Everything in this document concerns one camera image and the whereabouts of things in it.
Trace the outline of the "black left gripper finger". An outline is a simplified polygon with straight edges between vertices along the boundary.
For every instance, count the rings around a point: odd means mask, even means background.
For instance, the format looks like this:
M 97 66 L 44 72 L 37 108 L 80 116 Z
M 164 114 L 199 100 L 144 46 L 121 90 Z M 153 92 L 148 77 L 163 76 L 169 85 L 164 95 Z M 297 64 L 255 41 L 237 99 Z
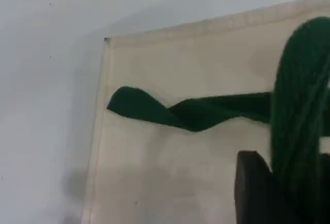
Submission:
M 265 160 L 255 151 L 237 154 L 236 223 L 283 223 L 281 199 Z

